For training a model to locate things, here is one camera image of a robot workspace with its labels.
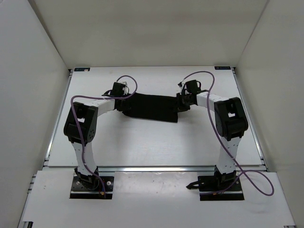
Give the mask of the black skirt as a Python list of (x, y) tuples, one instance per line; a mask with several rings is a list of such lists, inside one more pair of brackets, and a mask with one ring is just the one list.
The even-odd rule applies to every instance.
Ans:
[(176, 97), (172, 96), (135, 93), (131, 110), (122, 113), (132, 118), (177, 123), (178, 114), (174, 111), (176, 101)]

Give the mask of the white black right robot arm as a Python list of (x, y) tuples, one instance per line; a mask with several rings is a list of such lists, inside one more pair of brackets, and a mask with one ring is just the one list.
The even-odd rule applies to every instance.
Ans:
[(214, 176), (209, 181), (218, 190), (224, 190), (237, 177), (236, 155), (238, 145), (248, 129), (247, 117), (238, 97), (226, 98), (201, 90), (201, 82), (191, 80), (179, 82), (177, 93), (178, 110), (189, 110), (191, 105), (207, 108), (211, 126), (220, 142), (220, 154), (215, 165)]

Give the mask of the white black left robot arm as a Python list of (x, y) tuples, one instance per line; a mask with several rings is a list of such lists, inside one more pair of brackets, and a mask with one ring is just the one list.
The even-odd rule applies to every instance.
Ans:
[(68, 137), (76, 154), (75, 174), (78, 181), (90, 191), (99, 190), (100, 194), (105, 194), (105, 183), (99, 175), (92, 148), (97, 119), (118, 109), (123, 100), (134, 94), (129, 93), (126, 82), (116, 81), (113, 88), (101, 97), (75, 95), (70, 100), (71, 107), (64, 125), (64, 135)]

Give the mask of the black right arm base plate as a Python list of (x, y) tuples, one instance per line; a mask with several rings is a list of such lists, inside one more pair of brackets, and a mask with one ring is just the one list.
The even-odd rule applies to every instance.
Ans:
[(242, 201), (245, 200), (240, 181), (219, 183), (215, 176), (198, 176), (198, 180), (186, 186), (199, 190), (200, 201)]

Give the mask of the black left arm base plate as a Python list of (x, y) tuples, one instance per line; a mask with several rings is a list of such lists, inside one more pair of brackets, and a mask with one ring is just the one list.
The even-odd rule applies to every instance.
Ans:
[(84, 185), (77, 176), (74, 176), (69, 198), (111, 200), (114, 190), (114, 176), (102, 176), (101, 178), (104, 182), (105, 193), (102, 193), (102, 185), (99, 184), (99, 180), (93, 185)]

